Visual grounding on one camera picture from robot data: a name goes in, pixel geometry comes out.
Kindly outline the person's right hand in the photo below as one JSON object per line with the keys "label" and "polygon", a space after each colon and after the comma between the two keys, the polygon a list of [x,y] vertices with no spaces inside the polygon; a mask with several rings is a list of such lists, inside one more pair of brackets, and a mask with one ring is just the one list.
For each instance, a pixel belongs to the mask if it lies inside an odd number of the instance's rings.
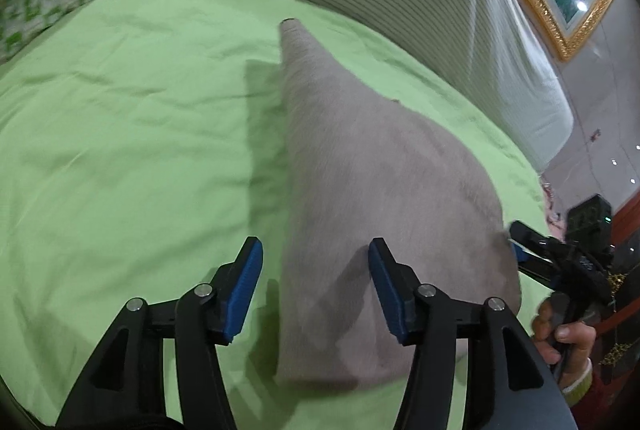
{"label": "person's right hand", "polygon": [[560,389],[572,387],[591,372],[590,355],[596,342],[596,328],[582,321],[553,326],[554,310],[550,299],[544,300],[532,322],[532,341],[548,365],[562,363],[558,379]]}

